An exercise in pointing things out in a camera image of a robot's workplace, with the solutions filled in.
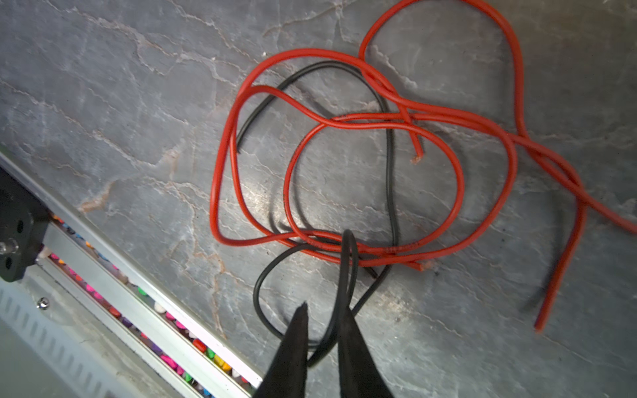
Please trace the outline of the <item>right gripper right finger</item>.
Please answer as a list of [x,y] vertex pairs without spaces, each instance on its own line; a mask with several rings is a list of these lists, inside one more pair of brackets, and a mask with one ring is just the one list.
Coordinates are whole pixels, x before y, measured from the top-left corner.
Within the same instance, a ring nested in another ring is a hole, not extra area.
[[341,397],[393,397],[349,308],[338,331],[338,372]]

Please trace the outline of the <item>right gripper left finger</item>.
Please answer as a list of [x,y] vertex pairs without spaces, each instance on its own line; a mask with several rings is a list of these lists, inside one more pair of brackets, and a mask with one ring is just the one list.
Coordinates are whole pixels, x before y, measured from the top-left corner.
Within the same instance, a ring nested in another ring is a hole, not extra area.
[[273,362],[253,397],[305,397],[309,351],[307,303],[295,310]]

